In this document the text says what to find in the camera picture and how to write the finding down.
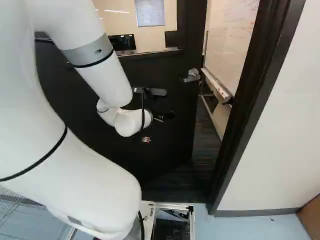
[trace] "black cable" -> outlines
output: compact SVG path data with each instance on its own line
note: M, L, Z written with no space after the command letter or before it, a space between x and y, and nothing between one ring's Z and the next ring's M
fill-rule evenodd
M27 172L29 172L30 170L34 169L35 167L37 167L38 165L40 165L41 163L43 163L48 157L50 157L56 150L57 148L62 144L62 142L64 141L66 135L67 135L67 132L68 132L68 128L67 126L65 125L64 126L64 132L61 136L61 138L59 139L59 141L53 146L53 148L47 153L45 154L42 158L40 158L38 161L36 161L34 164L32 164L31 166L28 166L26 169L18 172L18 173L15 173L11 176L7 176L7 177L3 177L3 178L0 178L0 182L4 182L4 181L8 181L8 180L11 180L11 179L15 179Z
M142 218L141 212L138 212L140 228L141 228L141 240L145 240L145 226L144 226L144 219Z
M99 111L98 109L96 110L98 113L101 113L101 114L103 114L103 113L106 113L106 112L108 112L110 110L110 108L107 108L107 110L105 110L105 111Z
M145 89L146 89L146 87L142 88L142 93L141 93L142 121L141 121L140 131L142 131L142 130L144 129L144 126L145 126L145 106L144 106L144 101L145 101Z

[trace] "black stripe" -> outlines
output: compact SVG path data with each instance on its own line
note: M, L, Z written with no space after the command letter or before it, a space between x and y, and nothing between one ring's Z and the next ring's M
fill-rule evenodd
M88 68L88 67L92 67L94 65L97 65L97 64L100 64L102 63L103 61L107 60L108 58L111 57L111 55L114 53L114 49L112 48L111 52L105 56L104 58L100 59L99 61L95 61L93 63L89 63L89 64L86 64L86 65L73 65L75 68L77 69L83 69L83 68Z
M96 110L98 113L101 113L101 114L103 114L103 113L106 113L106 112L108 112L110 110L110 108L108 108L107 110L105 110L105 111L99 111L98 109Z
M35 167L37 167L39 164L43 163L48 157L51 156L51 154L53 154L57 148L61 145L61 143L64 141L66 135L67 135L67 132L68 132L68 128L67 126L64 127L64 132L60 138L60 140L54 145L54 147L46 154L44 155L42 158L40 158L38 161L36 161L34 164L32 164L31 166L27 167L26 169L16 173L16 174L13 174L11 176L7 176L7 177L4 177L4 178L0 178L0 182L4 182L4 181L8 181L8 180L12 180L12 179L15 179L27 172L29 172L30 170L34 169Z

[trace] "window blind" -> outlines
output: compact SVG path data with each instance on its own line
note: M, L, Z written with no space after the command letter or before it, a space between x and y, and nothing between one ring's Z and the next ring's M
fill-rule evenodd
M164 26L164 0L135 0L138 27Z

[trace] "wall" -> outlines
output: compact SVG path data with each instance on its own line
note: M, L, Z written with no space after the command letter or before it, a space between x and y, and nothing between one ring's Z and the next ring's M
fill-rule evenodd
M320 192L320 25L306 0L278 79L218 210L298 208Z
M165 26L138 27L134 0L93 0L108 35L134 34L138 53L163 51L165 31L177 30L177 0L164 0Z

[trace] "dark door frame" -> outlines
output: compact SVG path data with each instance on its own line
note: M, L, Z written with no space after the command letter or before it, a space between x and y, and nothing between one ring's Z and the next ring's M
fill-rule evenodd
M206 203L215 214L286 58L306 0L260 0Z

